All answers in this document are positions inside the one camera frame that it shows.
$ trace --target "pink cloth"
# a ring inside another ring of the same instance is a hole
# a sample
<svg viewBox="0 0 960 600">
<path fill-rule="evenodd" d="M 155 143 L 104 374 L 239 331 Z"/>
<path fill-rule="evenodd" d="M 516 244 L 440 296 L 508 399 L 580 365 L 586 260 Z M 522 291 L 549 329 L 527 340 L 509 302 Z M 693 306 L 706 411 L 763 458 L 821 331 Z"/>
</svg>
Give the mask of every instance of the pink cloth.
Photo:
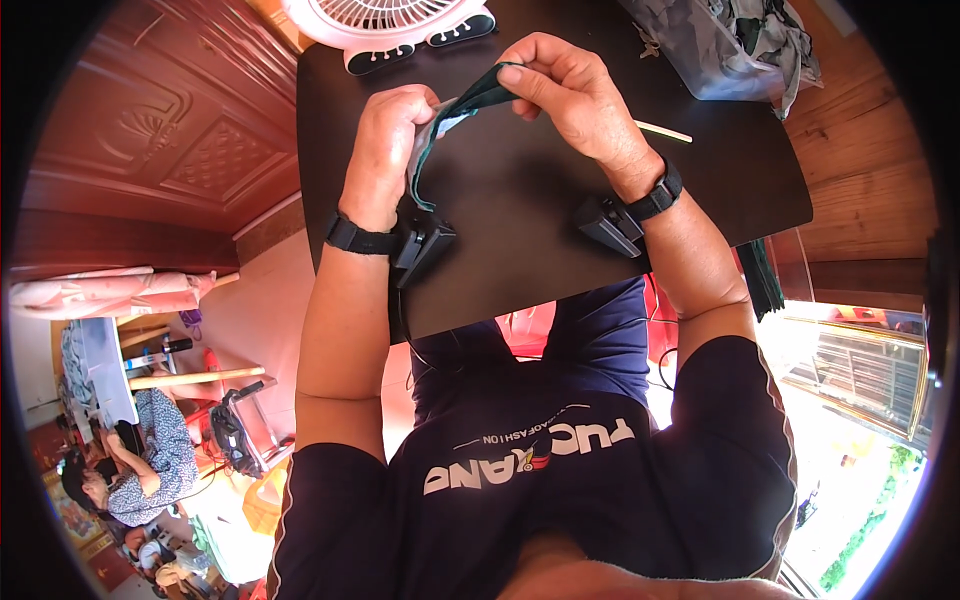
<svg viewBox="0 0 960 600">
<path fill-rule="evenodd" d="M 131 267 L 17 283 L 10 291 L 15 313 L 50 321 L 129 317 L 198 308 L 217 273 L 195 276 Z"/>
</svg>

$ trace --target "woman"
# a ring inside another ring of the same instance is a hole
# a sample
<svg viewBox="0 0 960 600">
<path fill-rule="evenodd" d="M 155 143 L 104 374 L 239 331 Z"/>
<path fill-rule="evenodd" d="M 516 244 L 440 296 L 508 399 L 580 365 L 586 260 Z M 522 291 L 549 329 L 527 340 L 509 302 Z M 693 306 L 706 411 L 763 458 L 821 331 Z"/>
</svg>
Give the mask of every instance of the woman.
<svg viewBox="0 0 960 600">
<path fill-rule="evenodd" d="M 163 376 L 165 372 L 155 372 Z M 83 461 L 67 460 L 63 487 L 89 511 L 106 511 L 120 522 L 135 527 L 150 522 L 163 510 L 191 493 L 200 478 L 193 441 L 183 414 L 172 397 L 212 397 L 209 386 L 171 386 L 142 390 L 136 412 L 145 448 L 132 452 L 116 430 L 104 437 L 108 458 L 87 467 Z M 109 465 L 110 459 L 115 468 Z"/>
<path fill-rule="evenodd" d="M 526 65 L 497 76 L 514 112 L 546 112 L 629 210 L 647 210 L 646 251 L 679 316 L 673 424 L 658 431 L 646 408 L 638 278 L 558 300 L 540 361 L 517 362 L 493 322 L 414 340 L 416 424 L 387 464 L 389 257 L 328 244 L 271 597 L 794 597 L 770 581 L 796 510 L 789 424 L 723 235 L 599 57 L 533 34 L 499 61 Z M 339 203 L 356 226 L 394 226 L 416 126 L 437 104 L 416 84 L 368 101 Z"/>
</svg>

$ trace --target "hand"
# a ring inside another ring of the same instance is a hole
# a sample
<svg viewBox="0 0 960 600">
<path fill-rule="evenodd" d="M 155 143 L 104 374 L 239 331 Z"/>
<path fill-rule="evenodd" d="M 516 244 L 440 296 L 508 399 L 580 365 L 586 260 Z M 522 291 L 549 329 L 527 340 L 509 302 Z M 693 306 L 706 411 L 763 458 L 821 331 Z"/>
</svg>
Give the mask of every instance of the hand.
<svg viewBox="0 0 960 600">
<path fill-rule="evenodd" d="M 114 452 L 127 449 L 127 447 L 123 445 L 123 440 L 120 439 L 120 435 L 116 432 L 116 429 L 111 429 L 110 432 L 107 433 L 107 445 Z"/>
<path fill-rule="evenodd" d="M 519 96 L 514 112 L 533 121 L 546 110 L 570 146 L 595 159 L 624 202 L 639 200 L 663 173 L 600 57 L 548 34 L 530 34 L 507 49 L 497 79 Z"/>
<path fill-rule="evenodd" d="M 360 115 L 340 210 L 367 231 L 389 231 L 403 196 L 417 125 L 440 103 L 426 85 L 410 84 L 371 96 Z"/>
</svg>

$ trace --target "green foliage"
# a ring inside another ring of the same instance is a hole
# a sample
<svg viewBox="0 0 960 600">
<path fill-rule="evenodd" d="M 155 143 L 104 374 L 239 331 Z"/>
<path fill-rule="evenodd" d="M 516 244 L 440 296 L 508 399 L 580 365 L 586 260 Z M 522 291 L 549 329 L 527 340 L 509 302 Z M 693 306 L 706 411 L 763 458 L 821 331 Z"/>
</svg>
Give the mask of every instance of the green foliage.
<svg viewBox="0 0 960 600">
<path fill-rule="evenodd" d="M 886 481 L 883 482 L 883 489 L 876 498 L 874 509 L 870 511 L 867 520 L 857 531 L 853 532 L 850 540 L 840 556 L 833 561 L 824 574 L 820 576 L 820 587 L 824 591 L 831 591 L 836 588 L 843 578 L 847 575 L 847 561 L 856 553 L 863 542 L 870 536 L 874 529 L 887 516 L 887 504 L 893 500 L 897 494 L 899 481 L 907 472 L 907 467 L 919 463 L 922 459 L 915 455 L 909 448 L 899 444 L 890 446 L 890 471 L 887 474 Z"/>
</svg>

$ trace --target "white fan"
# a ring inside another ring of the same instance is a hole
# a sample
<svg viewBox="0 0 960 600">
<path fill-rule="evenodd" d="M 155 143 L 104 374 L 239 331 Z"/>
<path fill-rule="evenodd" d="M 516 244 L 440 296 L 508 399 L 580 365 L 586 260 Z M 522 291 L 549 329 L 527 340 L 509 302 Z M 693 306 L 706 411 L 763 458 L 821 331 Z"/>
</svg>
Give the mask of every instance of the white fan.
<svg viewBox="0 0 960 600">
<path fill-rule="evenodd" d="M 364 75 L 405 59 L 416 45 L 446 46 L 485 36 L 496 20 L 485 0 L 283 0 L 307 36 L 344 51 L 344 66 Z"/>
</svg>

